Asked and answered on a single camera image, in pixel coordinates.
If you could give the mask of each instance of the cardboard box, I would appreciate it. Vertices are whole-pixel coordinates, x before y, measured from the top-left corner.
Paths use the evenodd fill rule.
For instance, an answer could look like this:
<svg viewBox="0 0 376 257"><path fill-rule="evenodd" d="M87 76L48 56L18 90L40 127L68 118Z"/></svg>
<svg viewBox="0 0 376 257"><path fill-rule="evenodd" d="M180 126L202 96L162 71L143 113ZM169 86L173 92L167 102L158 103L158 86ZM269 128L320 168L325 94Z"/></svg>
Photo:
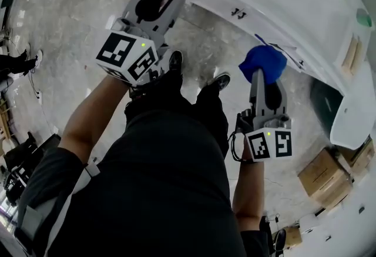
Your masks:
<svg viewBox="0 0 376 257"><path fill-rule="evenodd" d="M302 243L301 234L299 228L295 227L285 227L283 228L286 231L286 244L284 245L284 250L293 248ZM272 238L276 238L277 233L274 233Z"/></svg>
<svg viewBox="0 0 376 257"><path fill-rule="evenodd" d="M340 146L337 148L356 175L362 175L375 155L374 143L371 138L356 151Z"/></svg>
<svg viewBox="0 0 376 257"><path fill-rule="evenodd" d="M348 173L326 149L298 177L308 196L328 210L340 203L352 189Z"/></svg>

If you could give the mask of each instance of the marble floor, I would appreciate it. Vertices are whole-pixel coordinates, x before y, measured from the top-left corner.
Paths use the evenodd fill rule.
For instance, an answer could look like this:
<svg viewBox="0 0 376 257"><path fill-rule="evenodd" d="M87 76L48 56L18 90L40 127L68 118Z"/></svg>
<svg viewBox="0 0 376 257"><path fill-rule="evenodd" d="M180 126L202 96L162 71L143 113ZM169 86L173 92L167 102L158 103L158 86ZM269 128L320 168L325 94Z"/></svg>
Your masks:
<svg viewBox="0 0 376 257"><path fill-rule="evenodd" d="M35 88L42 92L42 105L27 77L15 80L6 93L13 107L11 128L19 141L26 139L27 131L41 142L54 132L63 132L71 113L104 78L105 73L93 62L95 43L108 19L120 16L128 2L15 0L8 22L12 40L20 51L30 42L32 54L38 49L44 53L41 67L32 76ZM174 28L167 33L166 41L184 52L182 94L190 102L196 100L200 81L213 74L215 67L231 73L229 87L220 94L231 132L237 113L249 107L250 84L237 66L258 42L194 5L185 6ZM10 49L17 54L14 46ZM266 212L271 218L280 214L279 227L319 209L304 192L297 173L328 144L309 100L311 78L287 68L281 80L288 95L288 114L293 119L295 158L266 163ZM128 101L125 97L119 105L92 157L101 159L123 133L126 126L123 110ZM238 153L241 153L240 142ZM233 191L239 164L228 154L226 166Z"/></svg>

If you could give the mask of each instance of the blue sponge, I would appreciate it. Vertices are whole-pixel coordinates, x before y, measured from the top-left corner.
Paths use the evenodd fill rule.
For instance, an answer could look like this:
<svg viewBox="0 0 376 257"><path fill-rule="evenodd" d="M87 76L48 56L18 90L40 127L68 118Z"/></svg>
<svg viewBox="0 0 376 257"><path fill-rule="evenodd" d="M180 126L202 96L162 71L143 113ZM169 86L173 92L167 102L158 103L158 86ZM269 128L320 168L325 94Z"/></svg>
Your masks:
<svg viewBox="0 0 376 257"><path fill-rule="evenodd" d="M267 45L257 34L256 37L265 45L254 47L248 52L246 60L239 65L239 68L250 83L255 71L262 69L265 83L269 85L281 77L287 65L287 58L273 46Z"/></svg>

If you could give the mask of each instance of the black shirt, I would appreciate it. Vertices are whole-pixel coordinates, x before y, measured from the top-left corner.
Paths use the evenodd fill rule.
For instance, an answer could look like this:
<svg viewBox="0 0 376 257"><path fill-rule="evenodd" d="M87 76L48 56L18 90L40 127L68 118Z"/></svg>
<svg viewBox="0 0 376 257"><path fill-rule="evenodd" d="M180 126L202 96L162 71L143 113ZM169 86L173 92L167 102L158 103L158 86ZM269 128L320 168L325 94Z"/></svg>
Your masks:
<svg viewBox="0 0 376 257"><path fill-rule="evenodd" d="M98 168L72 197L49 256L268 256L264 232L239 232L221 150L200 122L168 111L135 117ZM19 221L26 205L71 191L82 169L73 153L50 151Z"/></svg>

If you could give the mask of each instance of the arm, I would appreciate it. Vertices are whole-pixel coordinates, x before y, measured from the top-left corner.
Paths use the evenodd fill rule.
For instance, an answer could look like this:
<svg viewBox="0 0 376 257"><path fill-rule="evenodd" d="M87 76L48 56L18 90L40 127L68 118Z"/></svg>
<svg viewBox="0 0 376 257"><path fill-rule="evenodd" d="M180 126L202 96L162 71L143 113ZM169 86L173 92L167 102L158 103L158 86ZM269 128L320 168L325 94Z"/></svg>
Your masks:
<svg viewBox="0 0 376 257"><path fill-rule="evenodd" d="M73 152L82 163L87 163L128 89L120 79L107 76L69 118L59 147Z"/></svg>
<svg viewBox="0 0 376 257"><path fill-rule="evenodd" d="M251 159L244 139L243 159ZM233 210L239 230L258 231L264 212L264 163L241 164L235 189Z"/></svg>

